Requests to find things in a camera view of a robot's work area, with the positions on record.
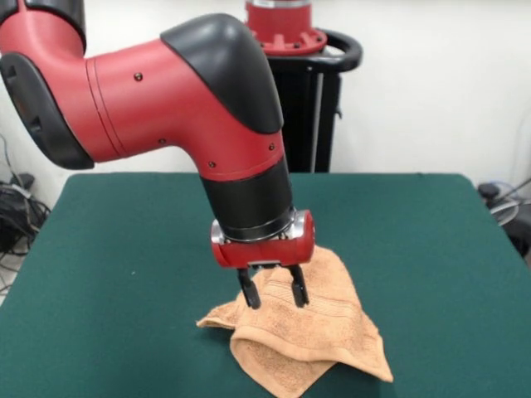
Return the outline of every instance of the orange towel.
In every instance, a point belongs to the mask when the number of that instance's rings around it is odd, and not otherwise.
[[[287,269],[263,269],[253,278],[260,309],[248,308],[240,293],[197,325],[234,329],[232,354],[274,396],[302,396],[337,362],[392,381],[382,338],[363,312],[341,259],[316,247],[302,268],[309,292],[306,307],[295,306]]]

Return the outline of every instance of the green felt surface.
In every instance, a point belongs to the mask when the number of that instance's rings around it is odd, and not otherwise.
[[[531,276],[463,177],[295,175],[347,264],[394,384],[336,366],[306,397],[531,396]],[[0,308],[0,396],[267,397],[230,333],[196,175],[73,177]]]

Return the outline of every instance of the metal ring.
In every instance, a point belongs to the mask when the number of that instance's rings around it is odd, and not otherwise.
[[[247,0],[247,2],[261,8],[300,8],[311,4],[310,0]]]

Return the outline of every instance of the red robot arm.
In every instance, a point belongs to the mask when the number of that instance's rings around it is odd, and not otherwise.
[[[297,269],[312,254],[313,222],[293,206],[275,82],[243,24],[200,17],[86,59],[82,1],[0,0],[0,52],[7,91],[52,162],[83,169],[183,148],[217,219],[214,253],[239,269],[249,305],[260,300],[246,271],[260,264],[290,267],[295,301],[308,302]],[[300,220],[302,235],[290,236]]]

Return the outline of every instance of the black stand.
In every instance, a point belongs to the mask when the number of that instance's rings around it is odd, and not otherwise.
[[[328,45],[344,52],[310,56],[270,56],[284,113],[284,145],[290,172],[329,172],[335,116],[339,114],[340,73],[362,60],[353,38],[324,31]]]

